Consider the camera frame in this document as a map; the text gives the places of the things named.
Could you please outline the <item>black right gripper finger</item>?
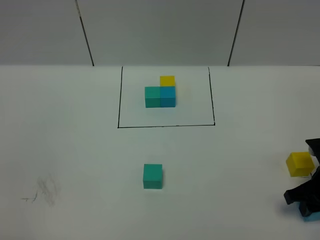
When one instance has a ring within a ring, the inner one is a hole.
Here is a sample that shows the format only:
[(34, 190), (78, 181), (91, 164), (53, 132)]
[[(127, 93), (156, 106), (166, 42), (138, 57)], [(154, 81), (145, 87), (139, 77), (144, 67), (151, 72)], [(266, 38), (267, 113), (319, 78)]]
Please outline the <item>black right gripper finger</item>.
[(308, 152), (310, 155), (319, 158), (320, 157), (320, 138), (306, 139), (308, 145)]
[(302, 217), (320, 212), (320, 183), (309, 180), (296, 188), (287, 190), (284, 199), (288, 205), (299, 203)]

